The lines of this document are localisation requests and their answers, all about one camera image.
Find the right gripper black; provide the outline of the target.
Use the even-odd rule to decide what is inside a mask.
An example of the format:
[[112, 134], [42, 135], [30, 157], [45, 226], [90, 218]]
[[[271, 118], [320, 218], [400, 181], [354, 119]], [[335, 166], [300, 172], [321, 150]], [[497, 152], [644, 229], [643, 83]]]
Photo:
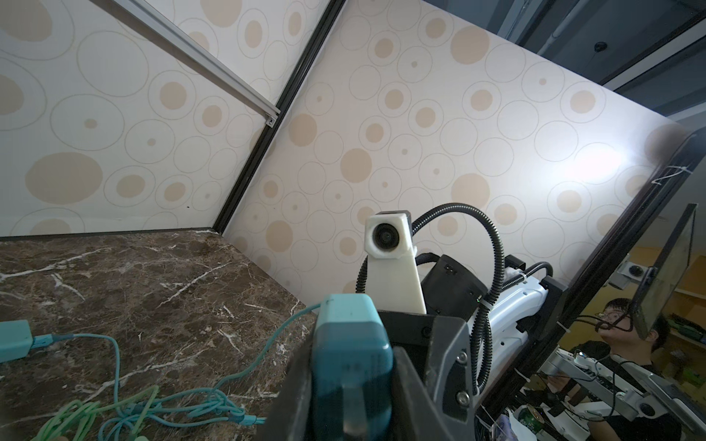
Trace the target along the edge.
[[[424, 384], [451, 440], [474, 440], [472, 358], [468, 323], [452, 316], [380, 311], [392, 347], [402, 347]], [[307, 336], [294, 352], [279, 395], [257, 440], [314, 440], [310, 421], [313, 398]]]

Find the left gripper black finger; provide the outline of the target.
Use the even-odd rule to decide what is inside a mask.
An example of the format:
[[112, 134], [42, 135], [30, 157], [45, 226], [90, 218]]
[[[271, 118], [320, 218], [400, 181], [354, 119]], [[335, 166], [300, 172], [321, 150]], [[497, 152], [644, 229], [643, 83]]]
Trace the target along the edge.
[[402, 347], [393, 348], [392, 418], [389, 440], [468, 440], [467, 424], [433, 402]]

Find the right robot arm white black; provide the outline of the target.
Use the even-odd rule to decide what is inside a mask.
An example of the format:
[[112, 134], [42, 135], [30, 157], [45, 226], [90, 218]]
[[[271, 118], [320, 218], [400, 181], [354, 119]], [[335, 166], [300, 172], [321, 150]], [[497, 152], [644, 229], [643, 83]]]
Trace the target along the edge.
[[[420, 253], [414, 236], [448, 214], [478, 221], [492, 250], [483, 283], [448, 255]], [[480, 402], [503, 369], [555, 324], [566, 287], [549, 263], [527, 266], [508, 255], [481, 209], [452, 202], [412, 219], [382, 211], [365, 222], [356, 291], [380, 312], [395, 357], [394, 440], [476, 440]]]

